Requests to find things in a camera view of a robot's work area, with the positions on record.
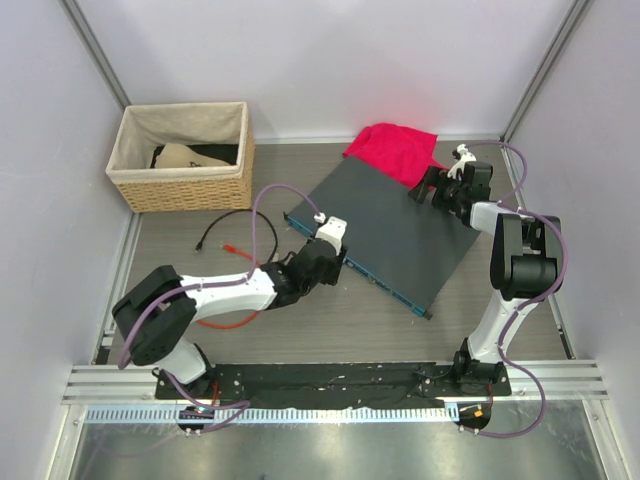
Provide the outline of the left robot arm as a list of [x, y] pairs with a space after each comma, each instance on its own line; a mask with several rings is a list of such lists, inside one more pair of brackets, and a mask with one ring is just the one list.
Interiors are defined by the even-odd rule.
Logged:
[[188, 327], [220, 314], [287, 307], [319, 284], [334, 286], [346, 253], [343, 246], [311, 239], [288, 260], [260, 265], [252, 274], [198, 278], [160, 266], [112, 308], [126, 360], [155, 365], [167, 386], [202, 398], [214, 369], [203, 351], [184, 338]]

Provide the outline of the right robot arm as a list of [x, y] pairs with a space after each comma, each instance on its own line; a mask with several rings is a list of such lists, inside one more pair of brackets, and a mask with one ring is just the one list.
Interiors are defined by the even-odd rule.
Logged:
[[493, 237], [490, 283], [493, 293], [480, 323], [454, 354], [448, 370], [425, 380], [444, 379], [455, 388], [489, 393], [507, 380], [506, 352], [525, 317], [555, 293], [567, 269], [560, 220], [489, 199], [493, 167], [460, 161], [454, 168], [430, 166], [409, 197], [456, 216], [463, 225]]

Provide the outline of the beige and black cloth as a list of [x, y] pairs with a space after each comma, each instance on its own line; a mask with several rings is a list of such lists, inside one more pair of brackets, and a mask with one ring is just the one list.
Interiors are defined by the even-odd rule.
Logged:
[[235, 144], [183, 145], [168, 143], [157, 147], [151, 167], [166, 168], [217, 168], [234, 166], [237, 162], [238, 146]]

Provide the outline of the wicker basket with liner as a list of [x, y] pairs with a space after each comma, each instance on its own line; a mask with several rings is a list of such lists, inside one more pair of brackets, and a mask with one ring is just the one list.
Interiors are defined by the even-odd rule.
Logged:
[[[220, 166], [190, 160], [160, 168], [172, 144], [209, 150]], [[124, 110], [106, 174], [136, 213], [248, 208], [255, 142], [244, 101], [133, 105]]]

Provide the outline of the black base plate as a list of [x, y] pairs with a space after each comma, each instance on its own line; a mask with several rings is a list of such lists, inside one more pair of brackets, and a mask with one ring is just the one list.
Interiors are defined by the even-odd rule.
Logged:
[[445, 397], [507, 397], [506, 368], [457, 378], [450, 364], [218, 364], [184, 387], [193, 398], [254, 409], [406, 409], [437, 406]]

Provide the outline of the pink red cloth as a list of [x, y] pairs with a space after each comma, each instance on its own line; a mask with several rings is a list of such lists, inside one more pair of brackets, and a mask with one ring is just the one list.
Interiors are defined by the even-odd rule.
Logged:
[[355, 157], [408, 188], [423, 179], [429, 167], [443, 168], [434, 159], [438, 137], [392, 123], [365, 127], [342, 156]]

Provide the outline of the grey blue network switch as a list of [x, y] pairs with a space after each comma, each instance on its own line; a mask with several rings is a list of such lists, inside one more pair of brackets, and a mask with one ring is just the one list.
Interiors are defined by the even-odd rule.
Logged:
[[347, 222], [345, 264], [418, 316], [430, 307], [479, 232], [409, 197], [409, 189], [349, 157], [310, 193], [319, 210]]

